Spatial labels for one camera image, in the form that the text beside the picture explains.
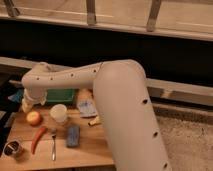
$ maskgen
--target sponge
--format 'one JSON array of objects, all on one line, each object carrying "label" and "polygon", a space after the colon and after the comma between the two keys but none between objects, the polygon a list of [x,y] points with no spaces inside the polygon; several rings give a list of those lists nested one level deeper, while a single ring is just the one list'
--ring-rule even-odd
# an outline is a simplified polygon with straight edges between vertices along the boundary
[{"label": "sponge", "polygon": [[80,127],[78,125],[72,125],[68,128],[67,132],[67,147],[74,148],[79,145]]}]

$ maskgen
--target wooden cutting board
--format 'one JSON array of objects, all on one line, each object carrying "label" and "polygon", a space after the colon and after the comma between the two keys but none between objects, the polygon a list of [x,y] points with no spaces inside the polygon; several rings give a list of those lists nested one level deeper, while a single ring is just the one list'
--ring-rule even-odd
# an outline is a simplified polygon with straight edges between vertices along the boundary
[{"label": "wooden cutting board", "polygon": [[[31,140],[41,125],[30,126],[26,122],[26,114],[19,112],[12,125],[8,141],[14,139],[21,141],[25,151],[17,160],[2,155],[0,170],[40,170],[114,164],[101,125],[90,127],[88,122],[91,119],[80,118],[79,111],[76,109],[68,109],[69,121],[66,126],[57,124],[50,117],[50,107],[35,107],[33,110],[43,116],[41,125],[57,128],[56,161],[51,160],[52,139],[49,131],[38,143],[35,155],[30,153]],[[66,147],[66,130],[72,124],[80,126],[80,145],[71,149]]]}]

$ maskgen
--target white cup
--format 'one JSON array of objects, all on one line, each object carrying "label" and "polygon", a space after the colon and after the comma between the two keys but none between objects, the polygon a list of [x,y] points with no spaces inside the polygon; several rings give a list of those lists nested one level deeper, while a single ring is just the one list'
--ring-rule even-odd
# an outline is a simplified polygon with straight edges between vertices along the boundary
[{"label": "white cup", "polygon": [[50,116],[58,123],[67,121],[67,107],[63,104],[57,104],[50,109]]}]

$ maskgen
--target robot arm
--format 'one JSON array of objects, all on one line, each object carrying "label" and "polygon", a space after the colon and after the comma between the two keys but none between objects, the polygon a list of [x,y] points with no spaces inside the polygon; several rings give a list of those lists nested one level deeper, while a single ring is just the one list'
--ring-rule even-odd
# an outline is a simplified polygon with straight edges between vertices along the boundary
[{"label": "robot arm", "polygon": [[23,109],[44,103],[48,88],[93,88],[117,170],[172,170],[147,92],[145,72],[137,62],[103,62],[60,72],[40,63],[22,83]]}]

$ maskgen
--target robot arm screw hole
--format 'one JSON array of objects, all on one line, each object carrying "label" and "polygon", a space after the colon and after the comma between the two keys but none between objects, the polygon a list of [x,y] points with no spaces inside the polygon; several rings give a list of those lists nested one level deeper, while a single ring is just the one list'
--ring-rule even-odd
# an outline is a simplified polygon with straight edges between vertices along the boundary
[{"label": "robot arm screw hole", "polygon": [[165,163],[165,164],[164,164],[164,166],[163,166],[163,169],[166,169],[166,168],[167,168],[167,166],[168,166],[168,164],[167,164],[167,163]]},{"label": "robot arm screw hole", "polygon": [[153,134],[153,138],[156,138],[158,136],[158,132],[155,132],[154,134]]},{"label": "robot arm screw hole", "polygon": [[143,104],[147,104],[147,103],[148,103],[148,100],[147,100],[147,99],[144,99],[142,103],[143,103]]}]

